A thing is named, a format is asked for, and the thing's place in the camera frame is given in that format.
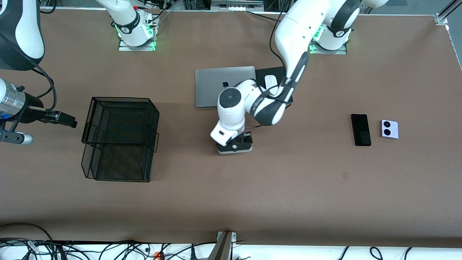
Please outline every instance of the brown table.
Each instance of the brown table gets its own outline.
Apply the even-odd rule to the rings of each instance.
[[[105,11],[42,15],[40,65],[56,83],[57,109],[79,125],[21,125],[33,145],[0,144],[0,222],[36,223],[60,240],[201,242],[231,229],[259,244],[462,245],[462,73],[431,16],[358,17],[348,55],[311,55],[281,122],[253,130],[251,153],[228,156],[209,137],[216,109],[194,106],[195,70],[279,66],[268,48],[273,23],[176,12],[146,53],[117,51],[110,22]],[[0,75],[31,94],[48,87],[33,72]],[[154,102],[158,181],[84,177],[93,96]],[[351,113],[368,115],[371,147],[354,146]],[[381,119],[399,122],[399,140],[379,137]],[[44,238],[24,227],[1,234]]]

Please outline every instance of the silver laptop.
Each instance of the silver laptop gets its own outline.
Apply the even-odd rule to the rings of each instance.
[[[217,106],[224,87],[255,79],[255,67],[206,68],[196,70],[196,107]]]

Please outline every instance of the wire mesh basket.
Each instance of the wire mesh basket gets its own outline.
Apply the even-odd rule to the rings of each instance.
[[[159,111],[149,99],[91,99],[82,169],[95,180],[149,182]]]

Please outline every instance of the metal post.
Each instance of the metal post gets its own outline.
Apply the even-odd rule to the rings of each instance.
[[[443,10],[433,16],[435,23],[437,25],[446,25],[448,23],[446,18],[460,5],[462,5],[462,0],[452,0]]]
[[[233,242],[236,242],[236,233],[231,231],[218,232],[218,242],[207,260],[230,260]]]

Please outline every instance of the black smartphone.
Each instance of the black smartphone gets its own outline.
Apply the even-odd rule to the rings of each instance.
[[[354,144],[356,146],[371,146],[371,134],[366,114],[351,114],[353,124]]]

